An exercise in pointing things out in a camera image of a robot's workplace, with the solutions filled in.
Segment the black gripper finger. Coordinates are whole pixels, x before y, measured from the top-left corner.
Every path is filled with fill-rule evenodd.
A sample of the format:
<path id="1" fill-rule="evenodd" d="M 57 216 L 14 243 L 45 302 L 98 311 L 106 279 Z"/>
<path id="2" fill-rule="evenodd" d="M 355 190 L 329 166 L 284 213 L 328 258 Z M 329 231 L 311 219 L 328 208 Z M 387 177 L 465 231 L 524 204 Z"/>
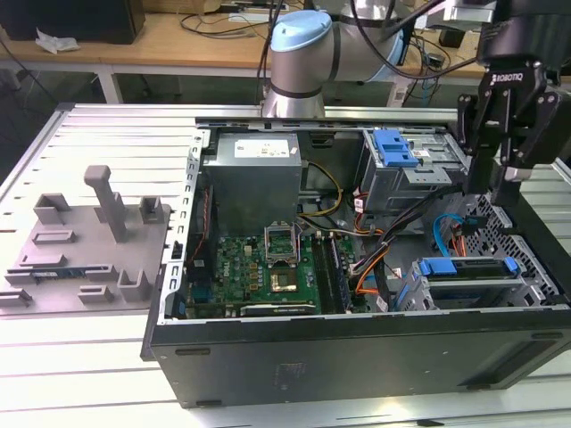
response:
<path id="1" fill-rule="evenodd" d="M 495 142 L 489 142 L 486 123 L 491 115 L 491 94 L 462 94 L 458 99 L 458 144 L 471 158 L 465 193 L 486 193 L 492 173 Z"/>
<path id="2" fill-rule="evenodd" d="M 540 95 L 535 103 L 531 125 L 512 127 L 501 141 L 501 166 L 492 181 L 492 204 L 513 206 L 519 199 L 521 184 L 529 179 L 536 165 L 550 164 L 559 155 L 561 141 L 557 138 L 561 93 Z"/>

